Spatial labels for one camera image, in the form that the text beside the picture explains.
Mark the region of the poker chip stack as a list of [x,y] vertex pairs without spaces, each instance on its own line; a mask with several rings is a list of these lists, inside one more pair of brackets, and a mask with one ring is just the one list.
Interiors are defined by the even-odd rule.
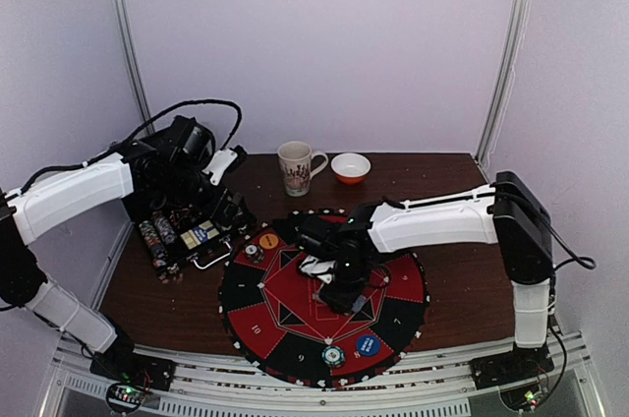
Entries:
[[321,351],[323,363],[330,369],[337,369],[344,365],[346,361],[345,352],[336,345],[327,345]]
[[252,264],[257,265],[264,261],[264,250],[256,244],[248,244],[244,248],[245,258]]

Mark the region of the orange big blind button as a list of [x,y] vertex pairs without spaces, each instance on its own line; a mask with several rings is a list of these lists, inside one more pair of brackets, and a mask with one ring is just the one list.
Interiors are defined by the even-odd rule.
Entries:
[[258,244],[264,250],[274,250],[279,244],[279,237],[273,233],[264,233],[259,236]]

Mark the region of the blue small blind button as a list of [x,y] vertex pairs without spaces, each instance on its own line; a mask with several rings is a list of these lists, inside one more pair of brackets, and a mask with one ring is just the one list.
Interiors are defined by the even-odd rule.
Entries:
[[356,352],[363,357],[372,357],[379,353],[381,348],[379,339],[373,334],[361,335],[355,344]]

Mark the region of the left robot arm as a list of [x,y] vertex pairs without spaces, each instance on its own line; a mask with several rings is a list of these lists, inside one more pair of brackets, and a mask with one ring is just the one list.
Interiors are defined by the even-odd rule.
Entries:
[[27,309],[103,354],[104,367],[121,382],[142,370],[133,342],[44,272],[30,245],[70,219],[121,200],[135,223],[159,218],[173,228],[166,251],[154,255],[158,271],[169,273],[212,248],[231,248],[256,223],[244,197],[223,181],[247,153],[218,143],[210,129],[179,114],[183,106],[155,115],[154,121],[173,120],[152,135],[134,130],[87,161],[44,167],[1,195],[1,299],[7,309]]

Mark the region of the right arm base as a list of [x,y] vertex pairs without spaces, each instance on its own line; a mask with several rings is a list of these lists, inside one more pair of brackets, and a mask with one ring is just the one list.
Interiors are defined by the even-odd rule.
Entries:
[[546,345],[529,349],[514,346],[504,353],[475,358],[470,362],[476,389],[499,387],[502,404],[511,411],[536,410],[549,391],[548,372],[554,364]]

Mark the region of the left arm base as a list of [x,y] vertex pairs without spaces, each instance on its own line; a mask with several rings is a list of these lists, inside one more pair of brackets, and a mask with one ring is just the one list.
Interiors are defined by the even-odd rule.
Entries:
[[105,391],[105,403],[120,416],[129,416],[151,399],[155,390],[171,387],[176,364],[169,359],[142,355],[128,344],[114,343],[104,352],[82,346],[90,359],[89,370],[113,381]]

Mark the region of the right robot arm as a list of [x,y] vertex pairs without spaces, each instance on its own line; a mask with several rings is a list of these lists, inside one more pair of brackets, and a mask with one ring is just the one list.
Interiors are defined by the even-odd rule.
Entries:
[[510,378],[526,378],[542,361],[563,242],[541,202],[513,172],[470,191],[418,201],[383,200],[354,208],[342,223],[310,217],[298,228],[301,274],[321,281],[320,300],[352,310],[384,254],[416,247],[480,243],[500,248],[513,287],[514,350],[504,357]]

